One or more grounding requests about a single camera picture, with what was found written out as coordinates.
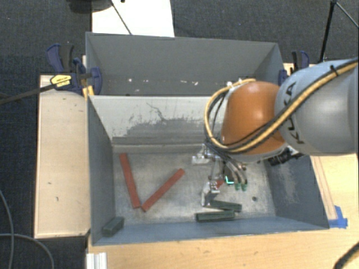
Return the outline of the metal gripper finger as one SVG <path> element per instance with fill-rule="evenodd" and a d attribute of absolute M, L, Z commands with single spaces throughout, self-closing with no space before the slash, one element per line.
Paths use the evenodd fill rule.
<path fill-rule="evenodd" d="M 220 193 L 220 186 L 218 182 L 210 183 L 209 201 L 212 201 Z"/>
<path fill-rule="evenodd" d="M 208 194 L 211 193 L 210 182 L 206 182 L 201 190 L 201 206 L 205 207 L 208 204 L 207 197 Z"/>

